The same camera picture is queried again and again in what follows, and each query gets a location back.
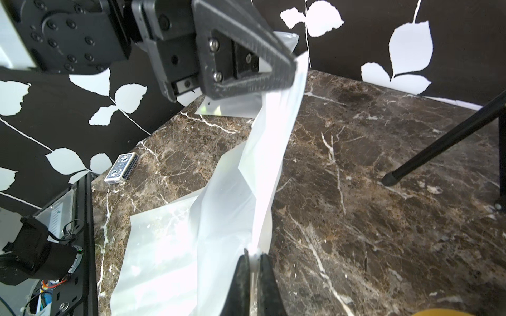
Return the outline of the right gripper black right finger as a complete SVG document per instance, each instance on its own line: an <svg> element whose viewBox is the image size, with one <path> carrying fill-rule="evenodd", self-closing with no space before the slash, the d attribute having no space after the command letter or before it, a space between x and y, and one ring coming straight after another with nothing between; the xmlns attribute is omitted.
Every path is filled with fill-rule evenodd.
<svg viewBox="0 0 506 316"><path fill-rule="evenodd" d="M258 276L258 315L287 316L271 260L267 254L260 256Z"/></svg>

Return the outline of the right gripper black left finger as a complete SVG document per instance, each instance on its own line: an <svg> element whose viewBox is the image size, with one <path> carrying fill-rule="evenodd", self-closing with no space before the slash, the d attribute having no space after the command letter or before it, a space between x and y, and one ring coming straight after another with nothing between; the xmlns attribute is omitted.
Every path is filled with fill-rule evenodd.
<svg viewBox="0 0 506 316"><path fill-rule="evenodd" d="M250 259L242 254L237 262L231 286L220 316L248 316L250 311Z"/></svg>

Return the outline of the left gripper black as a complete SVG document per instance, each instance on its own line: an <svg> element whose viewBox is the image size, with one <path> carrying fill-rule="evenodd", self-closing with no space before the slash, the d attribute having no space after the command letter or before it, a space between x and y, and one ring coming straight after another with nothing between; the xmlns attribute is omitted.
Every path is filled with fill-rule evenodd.
<svg viewBox="0 0 506 316"><path fill-rule="evenodd" d="M295 56L251 1L12 1L11 25L25 68L47 74L97 75L137 45L172 102L199 85L220 100L295 79Z"/></svg>

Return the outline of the stack of clear zip-top bags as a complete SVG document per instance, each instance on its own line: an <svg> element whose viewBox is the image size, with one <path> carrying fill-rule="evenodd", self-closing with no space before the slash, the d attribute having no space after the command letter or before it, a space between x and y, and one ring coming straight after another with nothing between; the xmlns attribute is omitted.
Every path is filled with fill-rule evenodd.
<svg viewBox="0 0 506 316"><path fill-rule="evenodd" d="M112 315L192 315L197 262L189 213L200 191L130 217Z"/></svg>

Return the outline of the clear zip-top bag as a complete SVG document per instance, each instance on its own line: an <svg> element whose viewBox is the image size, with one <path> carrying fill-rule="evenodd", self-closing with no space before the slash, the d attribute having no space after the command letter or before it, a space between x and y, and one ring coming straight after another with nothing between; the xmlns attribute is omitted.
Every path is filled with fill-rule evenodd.
<svg viewBox="0 0 506 316"><path fill-rule="evenodd" d="M223 154L191 207L196 234L196 315L220 315L239 263L268 252L270 217L283 157L302 103L308 53L296 58L293 85L262 99L247 141Z"/></svg>
<svg viewBox="0 0 506 316"><path fill-rule="evenodd" d="M288 32L275 31L274 34L283 42L283 44L294 52L295 47L299 43L299 35ZM270 72L271 66L260 58L259 72ZM255 119L262 109L265 93L257 92L243 96L230 97L222 100L212 100L208 96L200 107L196 110L197 115L212 115L217 117L242 117Z"/></svg>

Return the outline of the clear zip-top bag top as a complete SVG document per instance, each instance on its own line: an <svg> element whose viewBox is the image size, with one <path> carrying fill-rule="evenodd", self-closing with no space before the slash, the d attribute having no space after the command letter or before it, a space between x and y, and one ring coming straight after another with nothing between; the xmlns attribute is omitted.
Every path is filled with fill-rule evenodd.
<svg viewBox="0 0 506 316"><path fill-rule="evenodd" d="M288 32L275 31L274 34L283 42L283 44L294 52L295 47L299 43L299 35ZM260 58L259 72L270 72L271 66ZM212 100L208 96L200 107L196 110L197 115L212 115L217 117L242 117L255 119L262 109L265 93L257 92L243 96L230 97L222 100Z"/></svg>

